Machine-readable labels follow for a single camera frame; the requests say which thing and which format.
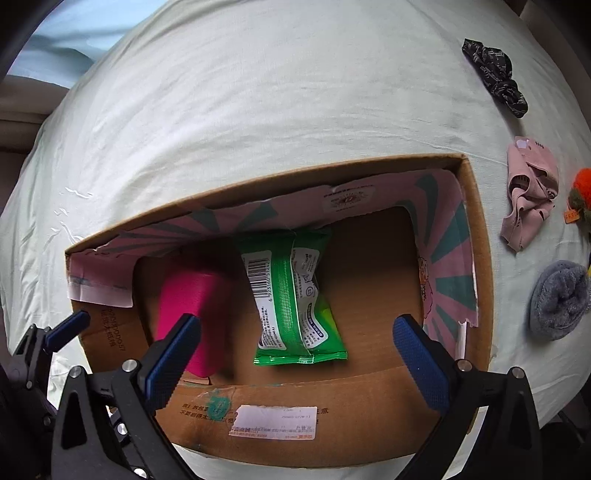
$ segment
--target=cardboard edge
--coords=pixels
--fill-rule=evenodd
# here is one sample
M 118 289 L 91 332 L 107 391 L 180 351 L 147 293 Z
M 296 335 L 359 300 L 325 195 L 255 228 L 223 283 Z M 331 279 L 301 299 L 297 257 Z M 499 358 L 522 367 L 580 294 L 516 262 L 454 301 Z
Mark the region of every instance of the cardboard edge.
M 466 357 L 474 363 L 476 368 L 487 371 L 491 357 L 495 308 L 491 246 L 476 178 L 468 157 L 466 155 L 462 157 L 456 176 L 465 195 L 466 213 L 470 226 L 472 256 L 476 272 L 477 328 L 479 329 L 478 335 L 474 329 L 470 327 L 467 329 Z
M 350 164 L 352 162 L 355 162 L 356 167 L 361 170 L 363 170 L 364 167 L 367 167 L 368 164 L 371 165 L 372 168 L 366 169 L 365 171 L 363 171 L 363 173 L 362 172 L 359 173 L 359 175 L 361 175 L 361 176 L 369 177 L 372 175 L 377 175 L 380 173 L 386 173 L 386 172 L 392 171 L 391 169 L 390 170 L 384 169 L 383 166 L 388 165 L 388 164 L 392 163 L 393 161 L 400 161 L 401 163 L 408 163 L 408 162 L 414 163 L 418 159 L 424 159 L 424 160 L 429 160 L 429 159 L 444 160 L 444 159 L 447 159 L 447 160 L 451 160 L 451 162 L 447 166 L 447 168 L 454 169 L 454 168 L 457 168 L 457 165 L 460 164 L 463 161 L 463 159 L 467 159 L 467 157 L 464 154 L 458 154 L 458 153 L 390 155 L 387 157 L 370 157 L 370 158 L 362 158 L 362 159 L 358 159 L 358 160 L 343 160 L 343 161 L 329 163 L 329 164 L 325 164 L 325 165 L 321 165 L 321 166 L 295 168 L 292 170 L 283 171 L 281 173 L 274 173 L 274 174 L 265 175 L 265 176 L 261 176 L 261 177 L 253 177 L 251 179 L 236 182 L 236 183 L 231 183 L 229 185 L 225 185 L 225 186 L 219 187 L 217 189 L 207 190 L 207 191 L 199 193 L 197 195 L 185 197 L 185 198 L 176 200 L 174 202 L 166 203 L 164 205 L 161 205 L 161 206 L 152 208 L 150 210 L 147 210 L 145 212 L 139 213 L 138 215 L 135 215 L 132 218 L 129 218 L 127 220 L 123 220 L 122 222 L 116 223 L 114 226 L 112 226 L 106 230 L 102 230 L 98 233 L 95 233 L 94 235 L 91 235 L 91 236 L 85 238 L 84 240 L 72 245 L 70 248 L 68 248 L 65 251 L 65 255 L 68 257 L 71 254 L 82 252 L 82 251 L 86 250 L 87 248 L 96 248 L 96 247 L 103 245 L 103 244 L 109 242 L 110 240 L 112 240 L 114 237 L 117 236 L 117 234 L 120 231 L 128 231 L 128 230 L 131 230 L 134 228 L 139 228 L 141 226 L 148 225 L 150 223 L 163 221 L 163 220 L 170 219 L 170 218 L 173 218 L 176 216 L 186 215 L 187 213 L 191 212 L 192 210 L 195 210 L 198 207 L 220 208 L 222 206 L 228 206 L 228 205 L 226 205 L 226 203 L 228 203 L 227 201 L 224 202 L 219 199 L 220 197 L 223 197 L 227 193 L 228 190 L 235 192 L 235 196 L 236 195 L 241 196 L 243 198 L 241 200 L 241 203 L 246 203 L 249 200 L 244 200 L 244 194 L 242 194 L 242 192 L 249 191 L 249 187 L 252 186 L 254 183 L 259 184 L 257 191 L 260 192 L 261 191 L 261 183 L 276 182 L 278 179 L 290 178 L 291 181 L 294 183 L 294 186 L 291 190 L 295 191 L 300 187 L 295 184 L 296 182 L 294 182 L 294 177 L 296 177 L 295 180 L 297 180 L 297 177 L 305 176 L 306 174 L 311 173 L 311 172 L 313 172 L 315 178 L 318 179 L 316 185 L 322 185 L 322 184 L 327 184 L 327 183 L 334 183 L 334 182 L 330 182 L 328 180 L 323 181 L 323 179 L 326 176 L 328 176 L 330 174 L 330 172 L 332 172 L 333 170 L 337 170 L 340 167 Z M 401 171 L 408 171 L 408 169 L 402 168 Z M 349 175 L 349 177 L 351 180 L 353 180 L 355 178 L 355 175 L 354 174 Z M 279 194 L 280 193 L 274 193 L 272 195 L 269 195 L 269 197 L 276 196 Z M 260 200 L 261 195 L 257 194 L 255 192 L 252 195 L 252 197 L 253 197 L 253 200 L 254 199 Z

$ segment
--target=white bed sheet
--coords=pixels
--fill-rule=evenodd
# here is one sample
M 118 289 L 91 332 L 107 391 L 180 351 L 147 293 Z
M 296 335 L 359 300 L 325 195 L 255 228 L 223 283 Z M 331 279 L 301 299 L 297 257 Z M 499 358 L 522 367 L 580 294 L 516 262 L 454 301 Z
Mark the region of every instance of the white bed sheet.
M 530 110 L 495 103 L 461 52 L 503 49 Z M 506 148 L 530 135 L 558 158 L 556 211 L 515 255 L 500 240 Z M 184 196 L 297 167 L 380 155 L 460 151 L 476 174 L 492 251 L 490 369 L 527 372 L 541 424 L 591 367 L 591 322 L 549 344 L 525 324 L 534 282 L 555 260 L 587 264 L 561 211 L 591 134 L 560 71 L 501 0 L 290 0 L 167 3 L 126 35 L 43 125 L 0 218 L 0 295 L 9 347 L 70 312 L 63 251 Z M 77 342 L 52 369 L 56 402 Z M 467 437 L 473 442 L 477 429 Z M 467 446 L 450 472 L 461 467 Z M 405 463 L 315 472 L 245 466 L 183 450 L 207 479 L 393 478 Z

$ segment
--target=gray fuzzy sock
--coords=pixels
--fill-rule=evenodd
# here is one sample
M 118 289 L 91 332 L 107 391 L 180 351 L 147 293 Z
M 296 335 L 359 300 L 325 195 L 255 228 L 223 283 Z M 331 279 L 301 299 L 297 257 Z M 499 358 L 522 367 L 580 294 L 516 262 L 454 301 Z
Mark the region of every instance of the gray fuzzy sock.
M 530 329 L 544 340 L 558 340 L 579 323 L 589 300 L 587 269 L 568 260 L 547 267 L 535 285 Z

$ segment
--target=blue gripper pad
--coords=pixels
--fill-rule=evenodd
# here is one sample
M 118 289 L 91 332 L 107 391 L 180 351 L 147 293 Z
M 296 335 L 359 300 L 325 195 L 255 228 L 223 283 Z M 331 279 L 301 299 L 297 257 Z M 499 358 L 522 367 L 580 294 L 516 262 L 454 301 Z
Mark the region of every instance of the blue gripper pad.
M 444 415 L 449 408 L 449 381 L 433 359 L 424 341 L 432 340 L 423 332 L 414 319 L 400 316 L 392 327 L 394 345 L 417 384 L 425 402 L 433 410 Z
M 154 342 L 138 374 L 148 411 L 164 408 L 201 340 L 201 320 L 185 313 L 167 336 Z
M 56 353 L 90 325 L 90 315 L 84 310 L 72 313 L 45 336 L 45 350 Z

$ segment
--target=orange pom pom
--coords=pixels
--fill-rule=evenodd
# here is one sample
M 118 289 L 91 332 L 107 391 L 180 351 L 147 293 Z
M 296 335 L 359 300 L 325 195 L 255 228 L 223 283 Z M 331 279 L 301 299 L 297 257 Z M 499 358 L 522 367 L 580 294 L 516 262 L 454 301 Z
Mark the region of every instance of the orange pom pom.
M 573 188 L 577 189 L 585 200 L 585 205 L 591 209 L 591 168 L 579 170 L 574 178 Z

